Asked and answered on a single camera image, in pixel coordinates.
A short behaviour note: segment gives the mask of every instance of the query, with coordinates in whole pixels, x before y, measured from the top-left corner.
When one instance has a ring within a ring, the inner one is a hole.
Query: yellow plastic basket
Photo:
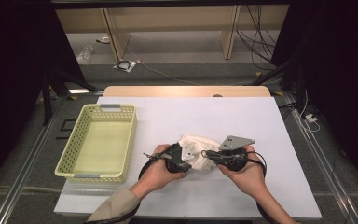
[[[55,175],[77,182],[124,183],[136,122],[134,105],[84,105]]]

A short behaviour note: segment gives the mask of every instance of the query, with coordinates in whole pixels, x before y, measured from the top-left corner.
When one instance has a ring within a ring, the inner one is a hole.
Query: white table
[[[110,194],[128,188],[146,163],[143,153],[192,133],[223,142],[227,135],[255,139],[268,164],[268,188],[294,218],[321,218],[289,135],[272,97],[103,97],[98,103],[133,104],[138,125],[127,182],[122,186],[66,182],[55,212],[90,214]],[[255,201],[218,169],[188,176],[149,194],[137,217],[252,219],[261,217]]]

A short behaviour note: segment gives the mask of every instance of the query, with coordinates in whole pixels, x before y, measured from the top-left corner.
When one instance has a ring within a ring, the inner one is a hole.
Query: metal bracket
[[[220,145],[220,150],[235,150],[240,147],[249,146],[253,143],[255,143],[254,139],[229,135],[222,145]]]

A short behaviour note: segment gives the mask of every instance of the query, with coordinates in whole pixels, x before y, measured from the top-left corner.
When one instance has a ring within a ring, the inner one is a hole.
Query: metal rail
[[[296,102],[295,97],[290,92],[285,94],[285,100],[288,104]],[[345,223],[358,224],[358,212],[353,204],[353,201],[349,193],[345,190],[344,186],[337,178],[337,175],[332,175],[334,173],[334,169],[332,168],[332,165],[330,164],[327,157],[324,155],[324,151],[319,145],[315,135],[301,127],[298,121],[299,113],[296,110],[293,113],[293,117],[295,118],[300,131],[304,135],[304,138],[310,147],[310,151],[318,163],[322,174],[324,175],[328,187],[336,198],[339,208],[346,218]],[[304,125],[306,128],[310,128],[307,122],[304,122]]]
[[[10,218],[10,215],[13,212],[16,202],[21,196],[22,189],[26,184],[31,172],[33,171],[37,158],[39,157],[40,152],[42,151],[43,146],[46,143],[49,132],[51,130],[51,126],[57,118],[57,114],[61,110],[64,102],[64,97],[61,97],[57,100],[56,110],[52,114],[52,117],[49,120],[48,124],[42,128],[42,131],[38,135],[30,154],[28,155],[27,159],[25,160],[25,163],[20,170],[19,175],[17,176],[16,180],[13,183],[13,186],[7,193],[6,198],[2,202],[0,206],[0,224],[7,223],[8,219]]]

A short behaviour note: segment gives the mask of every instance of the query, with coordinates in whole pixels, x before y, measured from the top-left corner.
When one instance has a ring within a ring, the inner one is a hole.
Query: sleeve
[[[122,189],[106,199],[87,221],[121,217],[132,211],[139,203],[139,199],[132,192]],[[130,220],[129,218],[122,223],[128,223]]]

